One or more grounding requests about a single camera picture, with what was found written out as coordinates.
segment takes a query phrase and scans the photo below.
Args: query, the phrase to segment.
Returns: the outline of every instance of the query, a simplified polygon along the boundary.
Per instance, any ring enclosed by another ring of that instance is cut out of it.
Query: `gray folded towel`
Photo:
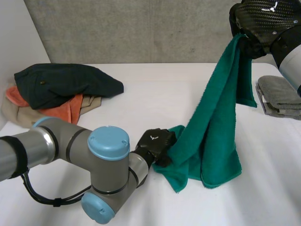
[[[265,114],[301,120],[301,98],[284,78],[262,76],[256,91]]]

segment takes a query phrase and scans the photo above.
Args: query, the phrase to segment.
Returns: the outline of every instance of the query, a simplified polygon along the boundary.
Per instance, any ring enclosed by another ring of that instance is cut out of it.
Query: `table surface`
[[[216,64],[93,65],[122,81],[125,92],[104,99],[82,115],[79,125],[123,128],[130,144],[147,129],[187,124]],[[215,189],[189,180],[176,194],[165,178],[150,170],[108,224],[110,226],[299,226],[301,225],[301,122],[263,113],[255,83],[263,75],[280,76],[268,64],[253,64],[257,108],[237,105],[236,144],[242,174]],[[8,122],[0,136],[25,132]],[[90,185],[89,173],[62,160],[33,168],[35,190],[48,198],[67,197]],[[54,208],[35,202],[21,178],[0,183],[2,226],[98,225],[80,203]]]

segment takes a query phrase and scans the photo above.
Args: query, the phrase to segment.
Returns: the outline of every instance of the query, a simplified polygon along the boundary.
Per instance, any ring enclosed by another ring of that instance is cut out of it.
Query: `beige pants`
[[[100,105],[101,97],[84,96],[79,114],[87,113]],[[1,110],[7,120],[24,128],[31,128],[37,120],[46,116],[31,107],[18,107],[6,97],[3,98]]]

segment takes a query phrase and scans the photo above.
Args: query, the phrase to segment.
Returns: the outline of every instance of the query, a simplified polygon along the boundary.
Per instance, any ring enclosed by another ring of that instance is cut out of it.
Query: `orange towel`
[[[6,90],[6,97],[13,104],[19,107],[28,107],[29,104],[23,97],[20,95],[17,86],[10,87]],[[41,112],[44,115],[60,118],[64,121],[67,121],[72,124],[77,124],[79,121],[79,112],[81,108],[81,103],[83,101],[83,95],[77,94],[74,98],[62,104],[59,107],[41,109]]]

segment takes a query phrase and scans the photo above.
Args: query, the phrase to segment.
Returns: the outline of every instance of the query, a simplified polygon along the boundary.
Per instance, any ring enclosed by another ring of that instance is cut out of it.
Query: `black strap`
[[[27,153],[26,150],[22,144],[22,142],[16,138],[11,136],[5,136],[0,137],[0,140],[4,140],[6,143],[8,143],[15,151],[16,157],[17,157],[17,167],[13,175],[11,175],[11,178],[16,178],[22,174],[24,174],[28,168],[28,159],[27,159]]]
[[[67,145],[67,148],[66,148],[66,160],[70,163],[71,160],[70,160],[70,151],[71,151],[71,147],[72,147],[72,144],[73,142],[75,141],[75,139],[78,137],[79,134],[81,134],[83,131],[86,131],[87,129],[80,129],[78,130],[75,134],[73,134],[73,136],[71,137],[68,145]]]
[[[128,168],[128,171],[130,171],[132,173],[132,175],[134,176],[135,180],[136,180],[136,187],[138,187],[139,185],[139,179],[138,179],[138,176],[137,174],[135,173],[135,171],[132,170],[132,168]]]
[[[117,189],[117,190],[111,191],[111,192],[100,191],[97,188],[95,188],[93,185],[91,185],[91,186],[93,187],[94,190],[96,190],[100,194],[116,194],[118,192],[121,192],[127,186],[127,182],[120,189]]]
[[[62,199],[61,198],[56,198],[53,201],[53,207],[60,207],[62,205]]]

